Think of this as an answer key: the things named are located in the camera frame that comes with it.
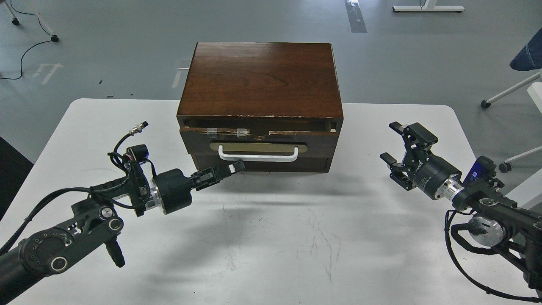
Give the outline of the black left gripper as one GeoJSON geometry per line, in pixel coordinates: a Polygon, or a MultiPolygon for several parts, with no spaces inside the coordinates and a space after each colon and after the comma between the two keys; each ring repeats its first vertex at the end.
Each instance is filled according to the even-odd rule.
{"type": "Polygon", "coordinates": [[[171,169],[153,177],[152,182],[158,189],[160,207],[167,215],[191,205],[192,189],[196,191],[205,189],[245,169],[243,161],[234,161],[232,164],[222,164],[194,172],[190,178],[180,169],[171,169]]]}

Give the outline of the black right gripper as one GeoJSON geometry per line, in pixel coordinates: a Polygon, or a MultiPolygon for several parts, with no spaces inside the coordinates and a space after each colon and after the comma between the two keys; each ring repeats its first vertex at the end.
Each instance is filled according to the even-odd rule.
{"type": "Polygon", "coordinates": [[[401,125],[392,122],[389,127],[401,135],[408,155],[408,166],[387,152],[379,155],[391,171],[390,178],[407,191],[418,187],[432,200],[437,200],[438,189],[450,176],[461,176],[461,172],[445,159],[432,154],[431,147],[439,139],[420,123],[401,125]]]}

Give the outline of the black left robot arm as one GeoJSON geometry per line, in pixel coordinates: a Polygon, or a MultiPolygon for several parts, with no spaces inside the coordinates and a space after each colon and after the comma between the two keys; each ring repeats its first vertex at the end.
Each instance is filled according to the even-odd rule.
{"type": "Polygon", "coordinates": [[[108,153],[110,161],[124,177],[91,187],[59,189],[45,196],[21,226],[1,247],[1,303],[8,304],[45,277],[66,272],[101,245],[105,245],[114,264],[125,264],[117,242],[124,221],[116,207],[133,210],[137,216],[159,207],[167,215],[192,203],[192,190],[202,190],[245,170],[244,162],[213,166],[185,176],[180,169],[160,174],[151,167],[152,178],[145,176],[142,164],[149,162],[146,145],[118,149],[128,137],[141,133],[147,122],[136,125],[108,153]],[[71,206],[73,217],[19,241],[29,222],[48,203],[68,192],[83,192],[87,198],[71,206]]]}

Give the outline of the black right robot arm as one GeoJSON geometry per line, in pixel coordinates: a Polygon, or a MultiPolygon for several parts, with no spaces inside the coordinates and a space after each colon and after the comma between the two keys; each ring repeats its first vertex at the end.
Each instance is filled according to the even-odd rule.
{"type": "Polygon", "coordinates": [[[420,189],[432,200],[448,199],[453,206],[445,215],[445,243],[453,264],[469,282],[504,299],[540,303],[541,297],[518,297],[485,286],[469,276],[455,257],[451,240],[480,255],[501,255],[523,273],[530,289],[541,293],[541,214],[525,210],[503,196],[495,163],[485,156],[476,159],[468,175],[431,151],[438,138],[419,123],[392,122],[405,147],[402,162],[390,154],[381,159],[390,178],[403,189],[420,189]]]}

